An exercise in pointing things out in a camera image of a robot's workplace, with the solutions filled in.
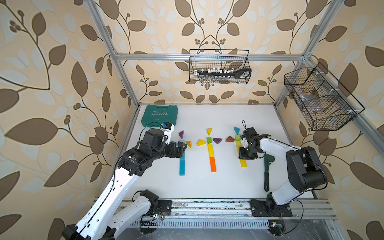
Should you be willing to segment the long yellow block diagonal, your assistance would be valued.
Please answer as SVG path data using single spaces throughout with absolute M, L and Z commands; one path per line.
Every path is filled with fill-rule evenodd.
M 213 158 L 215 155 L 214 155 L 214 148 L 212 144 L 208 144 L 208 151 L 209 151 L 209 157 Z

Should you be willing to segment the yellow small block bottom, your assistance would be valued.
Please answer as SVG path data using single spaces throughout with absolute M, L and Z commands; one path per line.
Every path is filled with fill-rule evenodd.
M 207 134 L 210 136 L 211 135 L 211 132 L 212 132 L 212 128 L 209 128 L 209 129 L 207 129 Z

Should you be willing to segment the teal wedge block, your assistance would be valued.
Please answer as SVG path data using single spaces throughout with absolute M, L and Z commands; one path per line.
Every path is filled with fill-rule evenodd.
M 240 133 L 240 129 L 239 128 L 234 127 L 234 130 L 235 130 L 236 135 L 238 135 Z

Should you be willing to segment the green handled tool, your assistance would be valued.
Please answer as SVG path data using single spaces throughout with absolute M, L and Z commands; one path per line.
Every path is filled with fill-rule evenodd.
M 265 166 L 265 171 L 264 171 L 264 190 L 266 192 L 270 191 L 270 183 L 269 183 L 269 167 L 272 163 L 275 162 L 275 157 L 269 154 L 266 154 L 264 156 L 264 166 Z

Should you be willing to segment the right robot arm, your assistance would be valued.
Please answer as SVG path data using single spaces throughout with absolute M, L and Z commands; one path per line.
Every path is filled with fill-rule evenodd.
M 290 146 L 273 139 L 271 135 L 260 135 L 254 128 L 246 128 L 242 139 L 246 140 L 247 144 L 239 149 L 240 160 L 255 160 L 261 156 L 271 155 L 284 160 L 287 164 L 288 180 L 268 194 L 267 209 L 285 207 L 305 192 L 328 183 L 327 175 L 314 148 Z

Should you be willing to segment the socket bit holder strip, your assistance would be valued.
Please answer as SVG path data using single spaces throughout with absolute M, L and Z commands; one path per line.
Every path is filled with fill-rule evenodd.
M 236 79 L 236 80 L 245 80 L 252 75 L 252 70 L 251 69 L 230 69 L 230 70 L 222 70 L 222 69 L 208 69 L 207 71 L 205 70 L 200 70 L 200 71 L 193 71 L 192 76 L 201 78 L 203 80 L 231 80 L 231 79 Z

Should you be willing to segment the dark purple triangle block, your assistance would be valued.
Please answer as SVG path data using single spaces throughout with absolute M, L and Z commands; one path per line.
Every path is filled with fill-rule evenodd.
M 218 145 L 222 139 L 221 138 L 213 138 L 213 141 Z

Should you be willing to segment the orange rectangular block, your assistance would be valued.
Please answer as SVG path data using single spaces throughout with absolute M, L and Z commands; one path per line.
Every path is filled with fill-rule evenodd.
M 211 166 L 211 172 L 215 173 L 217 171 L 215 157 L 210 157 L 210 166 Z

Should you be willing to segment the clear plastic bag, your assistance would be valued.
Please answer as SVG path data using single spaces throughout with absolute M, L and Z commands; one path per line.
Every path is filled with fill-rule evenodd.
M 299 106 L 305 112 L 321 112 L 320 98 L 311 93 L 306 93 L 302 88 L 295 88 L 295 93 L 300 99 Z

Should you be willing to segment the yellow small block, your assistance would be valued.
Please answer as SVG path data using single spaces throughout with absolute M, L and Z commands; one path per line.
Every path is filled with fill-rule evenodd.
M 206 145 L 207 142 L 204 141 L 204 140 L 199 140 L 198 143 L 197 143 L 197 146 L 200 147 L 200 146 L 203 146 L 203 145 Z
M 207 134 L 210 136 L 211 135 L 211 132 L 212 132 L 212 128 L 209 128 L 209 129 L 207 129 Z

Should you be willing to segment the green plastic tool case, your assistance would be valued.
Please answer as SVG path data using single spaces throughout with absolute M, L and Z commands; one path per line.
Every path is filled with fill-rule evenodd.
M 144 127 L 155 127 L 158 126 L 157 123 L 163 124 L 164 122 L 169 122 L 176 126 L 177 118 L 177 106 L 147 105 L 141 123 Z

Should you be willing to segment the brown house-shaped block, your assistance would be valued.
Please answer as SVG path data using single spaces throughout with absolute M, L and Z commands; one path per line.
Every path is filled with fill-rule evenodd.
M 226 138 L 226 142 L 234 142 L 234 141 L 235 141 L 235 139 L 231 136 Z

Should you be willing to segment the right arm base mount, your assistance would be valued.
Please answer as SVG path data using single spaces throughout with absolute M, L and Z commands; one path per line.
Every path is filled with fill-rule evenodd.
M 251 199 L 250 207 L 253 217 L 292 217 L 289 204 L 278 205 L 269 193 L 265 200 Z

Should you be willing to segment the yellow long block bottom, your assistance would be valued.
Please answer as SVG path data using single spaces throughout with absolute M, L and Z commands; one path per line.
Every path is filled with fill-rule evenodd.
M 240 164 L 241 164 L 242 168 L 246 168 L 247 167 L 247 161 L 246 160 L 240 160 Z

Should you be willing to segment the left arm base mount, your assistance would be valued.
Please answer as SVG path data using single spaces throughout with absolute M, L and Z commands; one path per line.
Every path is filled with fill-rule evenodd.
M 141 217 L 142 224 L 152 224 L 155 220 L 163 221 L 171 215 L 172 200 L 160 200 L 159 196 L 149 190 L 139 191 L 141 197 L 147 198 L 149 210 Z

